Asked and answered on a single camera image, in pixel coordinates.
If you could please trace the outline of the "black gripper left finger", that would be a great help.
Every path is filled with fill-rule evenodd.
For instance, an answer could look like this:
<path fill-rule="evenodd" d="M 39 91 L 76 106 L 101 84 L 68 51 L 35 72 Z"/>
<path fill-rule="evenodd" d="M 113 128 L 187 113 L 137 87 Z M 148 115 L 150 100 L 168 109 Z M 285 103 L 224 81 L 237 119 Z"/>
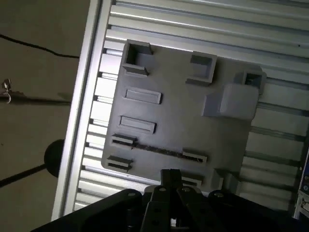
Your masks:
<path fill-rule="evenodd" d="M 141 194 L 125 189 L 36 228 L 37 232 L 169 232 L 171 170 Z"/>

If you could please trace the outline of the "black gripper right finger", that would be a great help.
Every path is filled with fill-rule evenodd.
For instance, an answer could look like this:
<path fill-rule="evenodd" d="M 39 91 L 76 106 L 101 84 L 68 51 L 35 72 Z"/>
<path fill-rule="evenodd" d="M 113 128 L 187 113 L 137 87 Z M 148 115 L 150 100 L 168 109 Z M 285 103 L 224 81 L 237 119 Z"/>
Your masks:
<path fill-rule="evenodd" d="M 215 190 L 208 196 L 182 184 L 180 170 L 171 180 L 183 205 L 183 219 L 192 232 L 307 232 L 299 220 L 235 194 Z"/>

